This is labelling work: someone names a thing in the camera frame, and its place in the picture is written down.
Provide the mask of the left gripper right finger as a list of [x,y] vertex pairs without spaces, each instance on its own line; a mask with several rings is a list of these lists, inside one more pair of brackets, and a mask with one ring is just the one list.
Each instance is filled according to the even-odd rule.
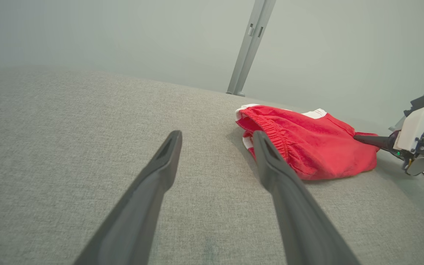
[[259,180],[271,194],[288,265],[360,262],[264,131],[253,134]]

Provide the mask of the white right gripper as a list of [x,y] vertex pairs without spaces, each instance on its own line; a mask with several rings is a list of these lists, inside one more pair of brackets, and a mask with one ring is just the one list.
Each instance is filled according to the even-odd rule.
[[353,139],[414,161],[424,157],[424,107],[411,112],[388,137],[358,134]]

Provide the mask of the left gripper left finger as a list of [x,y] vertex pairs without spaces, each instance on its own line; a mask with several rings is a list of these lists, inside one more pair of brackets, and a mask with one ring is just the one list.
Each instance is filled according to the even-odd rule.
[[165,193],[172,187],[182,147],[172,131],[101,223],[76,265],[146,265]]

